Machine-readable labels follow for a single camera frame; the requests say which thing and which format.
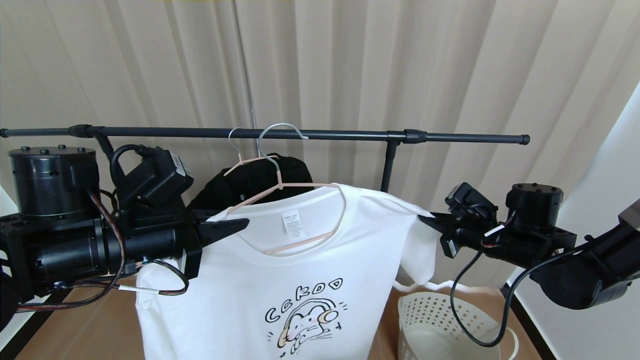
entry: brown floor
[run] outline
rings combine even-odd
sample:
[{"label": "brown floor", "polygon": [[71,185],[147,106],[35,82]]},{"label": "brown floor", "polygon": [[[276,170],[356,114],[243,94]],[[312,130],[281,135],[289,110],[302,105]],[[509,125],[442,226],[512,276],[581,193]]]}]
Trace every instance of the brown floor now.
[{"label": "brown floor", "polygon": [[[86,299],[95,289],[79,288],[67,300]],[[499,319],[504,298],[498,290],[473,288],[467,293],[456,292],[464,301],[481,308]],[[397,351],[397,300],[401,296],[393,290],[378,327],[369,360],[393,360]],[[57,311],[35,334],[18,360],[76,360],[76,359],[144,359],[140,326],[134,307],[135,294],[111,291],[105,299],[89,306]],[[513,314],[509,326],[518,334],[518,360],[540,360],[536,349]],[[513,340],[505,336],[500,344],[503,354],[510,354]]]}]

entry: clothes hanger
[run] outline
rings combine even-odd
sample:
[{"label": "clothes hanger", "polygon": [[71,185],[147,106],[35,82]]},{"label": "clothes hanger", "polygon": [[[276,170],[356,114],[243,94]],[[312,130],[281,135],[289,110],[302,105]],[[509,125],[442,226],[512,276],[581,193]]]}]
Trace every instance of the clothes hanger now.
[{"label": "clothes hanger", "polygon": [[[235,164],[233,167],[231,167],[229,170],[227,170],[227,172],[224,173],[224,176],[227,176],[231,173],[231,171],[235,170],[237,167],[244,165],[244,164],[248,164],[252,161],[255,160],[260,160],[262,159],[262,157],[258,157],[258,158],[253,158],[253,159],[248,159],[248,160],[242,160],[242,154],[240,154],[240,149],[237,148],[237,146],[234,145],[234,143],[231,142],[231,134],[238,129],[242,129],[241,127],[234,127],[233,129],[231,129],[231,131],[229,131],[229,136],[227,137],[229,140],[229,145],[233,146],[233,148],[238,152],[238,163]],[[270,158],[278,158],[277,155],[269,155]]]},{"label": "clothes hanger", "polygon": [[[286,122],[280,122],[280,123],[277,123],[277,124],[273,124],[273,125],[267,127],[260,134],[260,136],[258,136],[258,141],[257,141],[258,142],[258,155],[261,155],[261,156],[265,157],[264,156],[264,151],[262,150],[262,145],[260,144],[260,140],[262,140],[264,135],[269,130],[273,129],[276,126],[289,126],[289,127],[293,128],[298,133],[298,135],[300,135],[301,139],[309,139],[308,136],[302,135],[300,130],[297,127],[295,127],[295,126],[293,126],[291,124],[288,124]],[[282,188],[284,188],[286,186],[290,186],[290,187],[327,186],[327,187],[330,187],[330,188],[339,188],[338,185],[336,185],[336,184],[326,184],[326,183],[283,183],[282,182],[282,175],[280,173],[280,166],[278,166],[278,163],[273,159],[269,159],[267,157],[265,157],[265,158],[275,165],[275,167],[276,167],[276,175],[278,177],[278,184],[272,186],[271,188],[268,188],[267,190],[264,190],[263,192],[257,194],[256,196],[250,197],[249,199],[246,199],[245,201],[242,201],[240,204],[234,206],[233,208],[230,208],[227,211],[227,214],[232,213],[232,212],[234,212],[235,210],[237,210],[239,208],[242,208],[244,205],[252,204],[252,203],[260,200],[261,198],[269,195],[270,193],[272,193],[272,192],[274,192],[276,190],[282,190]],[[283,251],[283,250],[292,249],[292,248],[299,247],[299,246],[304,245],[304,244],[311,243],[311,242],[316,241],[316,240],[320,240],[322,238],[327,238],[329,236],[332,236],[333,234],[335,234],[335,231],[330,231],[329,233],[322,234],[322,235],[313,237],[313,238],[308,239],[308,240],[303,240],[303,241],[299,241],[299,242],[296,242],[296,243],[284,245],[282,247],[277,247],[275,249],[267,250],[264,253],[265,254],[273,254],[275,252],[280,252],[280,251]]]}]

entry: metal hook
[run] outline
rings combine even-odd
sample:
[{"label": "metal hook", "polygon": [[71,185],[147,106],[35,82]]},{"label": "metal hook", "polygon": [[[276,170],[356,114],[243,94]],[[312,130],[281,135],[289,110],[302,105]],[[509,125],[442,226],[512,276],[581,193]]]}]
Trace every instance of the metal hook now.
[{"label": "metal hook", "polygon": [[238,159],[240,159],[240,161],[242,161],[242,155],[240,155],[240,149],[238,149],[237,146],[234,145],[234,143],[231,142],[231,134],[238,129],[242,129],[241,127],[234,127],[233,129],[231,129],[231,131],[229,131],[229,135],[227,136],[227,139],[229,140],[229,145],[231,145],[238,153]]},{"label": "metal hook", "polygon": [[262,131],[262,133],[260,134],[260,136],[258,136],[258,140],[257,140],[257,143],[258,143],[258,156],[262,156],[262,157],[264,157],[265,159],[267,159],[267,160],[269,160],[270,162],[272,162],[272,164],[274,164],[274,165],[275,165],[275,167],[276,167],[276,171],[279,173],[279,172],[280,172],[280,166],[278,165],[278,163],[277,163],[274,159],[271,159],[270,157],[268,157],[268,156],[266,156],[266,155],[264,154],[264,151],[262,150],[262,144],[260,144],[260,140],[262,140],[262,138],[264,137],[264,135],[265,135],[269,130],[273,129],[273,128],[274,128],[274,127],[276,127],[276,126],[289,126],[289,127],[291,127],[292,129],[294,129],[294,130],[298,133],[298,135],[300,135],[300,138],[301,138],[301,139],[303,139],[303,140],[308,140],[308,139],[309,139],[309,137],[308,137],[308,136],[304,136],[304,135],[302,135],[302,133],[300,132],[300,129],[298,129],[295,125],[291,125],[291,124],[290,124],[290,123],[288,123],[288,122],[279,122],[279,123],[277,123],[277,124],[273,124],[273,125],[271,125],[271,126],[267,127],[265,130],[263,130],[263,131]]}]

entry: white plastic basket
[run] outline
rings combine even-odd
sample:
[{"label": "white plastic basket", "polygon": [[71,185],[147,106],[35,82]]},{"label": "white plastic basket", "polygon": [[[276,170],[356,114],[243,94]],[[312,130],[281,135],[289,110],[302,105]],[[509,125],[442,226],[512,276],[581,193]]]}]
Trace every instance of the white plastic basket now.
[{"label": "white plastic basket", "polygon": [[[477,307],[456,299],[460,320],[476,338],[490,341],[499,325]],[[398,301],[400,336],[399,360],[500,360],[498,346],[486,348],[471,341],[460,329],[451,313],[449,296],[420,292],[403,296]],[[518,336],[513,335],[514,349],[509,360],[518,354]]]}]

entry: curtain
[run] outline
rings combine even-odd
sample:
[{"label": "curtain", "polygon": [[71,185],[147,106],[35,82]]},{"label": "curtain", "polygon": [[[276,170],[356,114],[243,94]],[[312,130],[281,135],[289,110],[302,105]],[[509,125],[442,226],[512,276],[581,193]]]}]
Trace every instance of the curtain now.
[{"label": "curtain", "polygon": [[[569,196],[640,81],[636,0],[237,0],[2,2],[2,127],[184,126],[530,134],[521,145],[398,148],[390,193],[446,211],[469,182],[500,206],[511,184]],[[226,140],[114,138],[188,161],[192,198],[236,162]],[[74,138],[2,139],[96,146]],[[255,155],[255,142],[237,141]],[[265,140],[314,180],[378,188],[384,144]],[[100,157],[103,187],[112,187]],[[123,159],[132,167],[134,156]],[[472,257],[439,254],[435,282]],[[513,267],[481,259],[464,278],[502,286]]]}]

